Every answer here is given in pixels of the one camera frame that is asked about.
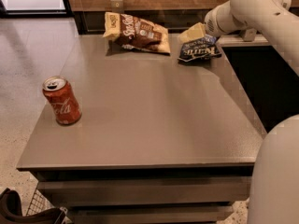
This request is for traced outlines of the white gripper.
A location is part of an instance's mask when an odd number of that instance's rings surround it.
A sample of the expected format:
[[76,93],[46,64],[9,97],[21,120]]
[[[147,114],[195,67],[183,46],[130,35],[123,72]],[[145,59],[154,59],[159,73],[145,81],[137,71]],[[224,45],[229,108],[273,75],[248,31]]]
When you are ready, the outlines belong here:
[[217,8],[214,8],[205,16],[204,24],[201,22],[196,23],[188,30],[184,31],[178,36],[180,43],[187,43],[199,38],[202,38],[207,34],[220,37],[224,34],[223,30],[219,27],[217,22]]

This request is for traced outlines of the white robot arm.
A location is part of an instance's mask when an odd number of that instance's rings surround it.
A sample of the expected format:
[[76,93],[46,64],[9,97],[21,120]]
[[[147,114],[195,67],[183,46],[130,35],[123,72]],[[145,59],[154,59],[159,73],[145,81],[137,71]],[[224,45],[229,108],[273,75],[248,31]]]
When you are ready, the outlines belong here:
[[260,32],[287,64],[260,60],[263,117],[268,133],[259,149],[251,179],[248,224],[299,224],[299,17],[285,0],[229,0],[205,17],[206,32],[219,37],[236,30]]

